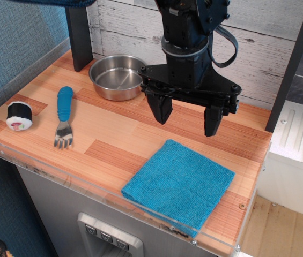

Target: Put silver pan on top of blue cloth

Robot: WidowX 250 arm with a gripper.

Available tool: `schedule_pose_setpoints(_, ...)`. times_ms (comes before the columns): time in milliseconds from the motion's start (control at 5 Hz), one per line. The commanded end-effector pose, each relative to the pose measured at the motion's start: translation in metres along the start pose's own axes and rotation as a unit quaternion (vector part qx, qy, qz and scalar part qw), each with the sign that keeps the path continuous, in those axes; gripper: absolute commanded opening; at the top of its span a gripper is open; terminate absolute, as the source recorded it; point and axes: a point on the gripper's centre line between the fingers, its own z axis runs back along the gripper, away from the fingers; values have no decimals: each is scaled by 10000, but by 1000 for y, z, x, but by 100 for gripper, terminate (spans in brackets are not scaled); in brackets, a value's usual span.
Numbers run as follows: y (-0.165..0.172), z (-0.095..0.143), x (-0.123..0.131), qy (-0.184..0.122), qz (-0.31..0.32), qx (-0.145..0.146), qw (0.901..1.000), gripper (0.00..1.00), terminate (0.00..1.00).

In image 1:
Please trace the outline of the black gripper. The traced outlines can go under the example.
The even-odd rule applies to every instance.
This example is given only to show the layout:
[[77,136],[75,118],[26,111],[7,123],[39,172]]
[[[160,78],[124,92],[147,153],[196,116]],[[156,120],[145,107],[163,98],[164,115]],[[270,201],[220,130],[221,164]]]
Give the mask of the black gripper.
[[172,99],[200,105],[204,111],[204,134],[216,135],[223,115],[236,113],[241,87],[213,68],[212,41],[179,47],[162,40],[166,64],[142,66],[142,91],[155,120],[164,125],[173,108]]

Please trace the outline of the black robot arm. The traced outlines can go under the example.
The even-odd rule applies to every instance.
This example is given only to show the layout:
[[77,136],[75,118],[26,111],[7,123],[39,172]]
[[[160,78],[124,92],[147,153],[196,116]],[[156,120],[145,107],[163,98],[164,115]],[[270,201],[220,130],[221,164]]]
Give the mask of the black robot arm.
[[224,116],[236,113],[242,89],[218,74],[214,66],[225,68],[236,59],[215,61],[212,53],[213,34],[229,40],[238,48],[236,38],[221,23],[227,20],[229,1],[157,1],[162,16],[164,35],[161,47],[166,64],[142,66],[144,92],[149,107],[161,124],[167,122],[178,100],[205,107],[204,133],[214,136]]

